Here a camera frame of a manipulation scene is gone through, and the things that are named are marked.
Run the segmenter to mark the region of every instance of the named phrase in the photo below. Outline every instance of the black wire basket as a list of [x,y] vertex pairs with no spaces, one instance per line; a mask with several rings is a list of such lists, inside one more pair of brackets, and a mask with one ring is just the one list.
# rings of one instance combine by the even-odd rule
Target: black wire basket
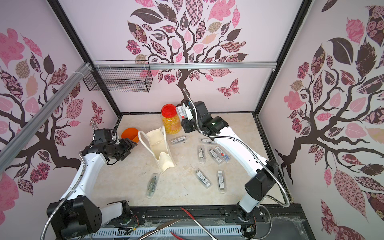
[[137,67],[95,67],[101,78],[97,74],[89,72],[83,78],[85,85],[90,91],[130,91],[130,92],[149,92],[152,85],[151,70],[146,66]]

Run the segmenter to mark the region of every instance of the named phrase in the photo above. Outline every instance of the pink wall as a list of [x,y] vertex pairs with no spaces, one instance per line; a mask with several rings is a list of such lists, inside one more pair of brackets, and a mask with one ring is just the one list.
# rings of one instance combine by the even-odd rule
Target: pink wall
[[382,1],[315,1],[260,114],[316,239],[383,239],[383,29]]
[[[83,61],[46,1],[0,6],[3,148]],[[65,192],[80,165],[78,152],[91,141],[92,118],[107,128],[117,119],[103,94],[81,81],[1,175],[2,239],[39,238],[47,206]],[[54,238],[51,227],[46,238]]]

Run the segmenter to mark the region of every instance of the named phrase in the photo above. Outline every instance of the clear plastic cover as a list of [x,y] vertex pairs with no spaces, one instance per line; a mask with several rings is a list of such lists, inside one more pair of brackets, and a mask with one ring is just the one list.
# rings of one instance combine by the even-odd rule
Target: clear plastic cover
[[224,152],[224,150],[221,147],[216,146],[215,150],[225,162],[228,162],[231,159],[231,157],[226,152]]
[[154,173],[151,176],[151,179],[148,182],[147,186],[147,198],[151,198],[155,193],[157,182],[159,181],[160,175],[158,173]]
[[221,157],[219,157],[219,155],[217,154],[217,152],[215,152],[215,150],[213,150],[213,148],[209,148],[208,149],[208,154],[211,156],[211,158],[217,163],[217,164],[222,164],[224,161],[223,159],[221,159]]
[[178,143],[181,143],[181,142],[185,142],[187,139],[189,139],[189,136],[188,135],[183,135],[183,136],[180,136],[180,137],[177,137],[177,138],[173,138],[169,142],[171,143],[171,145],[175,145],[175,144],[178,144]]
[[217,170],[217,186],[219,192],[221,193],[225,193],[225,191],[227,190],[227,188],[225,187],[225,177],[223,170]]
[[200,164],[205,164],[206,159],[205,159],[205,152],[204,152],[204,146],[203,145],[197,146],[197,157],[199,158]]
[[195,168],[195,176],[199,180],[199,182],[206,188],[212,186],[212,183],[207,179],[207,177],[201,172],[200,169]]

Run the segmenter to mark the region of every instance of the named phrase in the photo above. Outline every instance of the tree decal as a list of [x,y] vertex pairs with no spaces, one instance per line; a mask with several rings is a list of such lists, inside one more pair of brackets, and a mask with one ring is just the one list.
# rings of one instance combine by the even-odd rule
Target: tree decal
[[[384,8],[367,8],[369,21],[381,20],[382,23]],[[371,142],[384,144],[384,129],[380,126],[384,124],[384,68],[380,68],[380,57],[377,58],[376,54],[383,51],[382,38],[369,36],[374,30],[368,26],[363,37],[364,27],[359,19],[347,19],[347,22],[346,36],[349,40],[342,37],[330,39],[328,42],[332,43],[333,52],[326,52],[320,45],[312,61],[299,66],[299,80],[293,82],[292,90],[284,97],[287,107],[292,110],[287,118],[292,121],[295,139],[288,155],[275,150],[283,161],[283,174],[286,169],[293,184],[292,164],[298,151],[309,145],[308,154],[313,156],[314,164],[324,166],[325,184],[334,184],[340,196],[365,219],[367,198],[383,219],[383,194],[371,191],[383,191],[382,184],[374,176],[382,174],[384,166],[370,163],[369,158],[357,159],[354,156],[357,152],[369,152],[384,157],[382,148],[369,146]],[[371,73],[377,65],[375,69],[381,71]],[[339,147],[339,144],[348,144],[348,147]],[[336,222],[327,216],[322,221],[329,234],[334,231],[340,237],[340,234],[351,233],[355,235],[354,239],[363,239],[352,229],[337,227]]]
[[[146,7],[137,9],[131,14],[131,17],[136,16],[143,23],[127,22],[134,39],[127,41],[126,49],[137,55],[136,62],[143,60],[143,56],[144,60],[148,59],[152,63],[242,62],[248,55],[239,53],[246,42],[235,42],[241,29],[231,30],[240,21],[240,12],[234,7],[235,0],[228,2],[172,0],[154,1],[154,3],[151,0],[136,0],[136,2]],[[180,11],[184,2],[186,10]],[[212,18],[218,22],[206,26]],[[157,23],[162,23],[163,26],[155,28],[154,24]],[[231,72],[229,69],[210,69],[208,72],[200,69],[179,69],[155,70],[152,71],[152,75],[157,75],[159,82],[165,80],[168,84],[176,83],[182,90],[187,87],[185,84],[187,79],[200,81],[205,77],[206,80],[213,81],[213,77],[223,77]],[[238,79],[234,79],[230,87],[223,86],[217,90],[229,98],[233,93],[238,93],[238,89]]]

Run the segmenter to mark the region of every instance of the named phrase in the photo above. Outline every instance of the metal flexible cable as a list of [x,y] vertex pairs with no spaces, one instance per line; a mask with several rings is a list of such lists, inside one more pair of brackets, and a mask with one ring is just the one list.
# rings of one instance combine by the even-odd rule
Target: metal flexible cable
[[198,116],[197,116],[197,111],[196,111],[196,107],[195,107],[195,103],[192,101],[192,99],[190,98],[189,94],[187,93],[187,90],[185,88],[183,88],[183,92],[185,94],[185,96],[188,98],[188,100],[190,101],[190,103],[192,104],[193,106],[193,110],[195,111],[195,119],[196,119],[196,128],[197,128],[197,131],[201,134],[203,134],[204,136],[206,137],[212,137],[212,138],[227,138],[227,139],[231,139],[233,141],[237,141],[239,143],[241,143],[241,145],[243,145],[251,154],[252,156],[257,160],[257,162],[270,174],[270,176],[272,176],[272,178],[276,181],[276,183],[279,185],[280,189],[282,190],[283,192],[283,198],[284,198],[284,202],[285,203],[282,203],[280,201],[278,201],[277,199],[275,199],[274,197],[272,196],[269,196],[269,195],[265,195],[265,197],[268,197],[272,200],[274,200],[275,202],[277,202],[278,204],[280,204],[281,206],[283,207],[289,207],[290,205],[290,202],[289,202],[289,197],[288,197],[288,194],[284,188],[284,186],[280,183],[280,181],[277,179],[277,177],[265,166],[265,164],[257,157],[257,155],[253,152],[253,150],[247,145],[245,144],[243,141],[241,141],[240,139],[237,139],[235,137],[231,137],[231,136],[218,136],[218,135],[208,135],[208,134],[205,134],[201,129],[200,129],[200,126],[199,126],[199,121],[198,121]]
[[83,163],[83,169],[81,170],[81,174],[80,174],[79,178],[77,179],[75,185],[72,187],[71,191],[60,201],[60,203],[57,205],[57,207],[53,210],[53,212],[49,216],[47,222],[44,225],[43,231],[41,232],[40,240],[44,240],[45,239],[45,233],[46,233],[46,231],[48,229],[48,226],[49,226],[50,222],[52,221],[53,216],[59,210],[59,208],[63,205],[63,203],[72,195],[72,193],[75,191],[75,189],[79,185],[81,179],[83,178],[83,175],[84,175],[84,172],[85,172],[85,168],[87,167],[87,164],[86,164],[83,156],[81,155],[82,152],[83,151],[79,152],[79,156],[80,156],[81,162]]

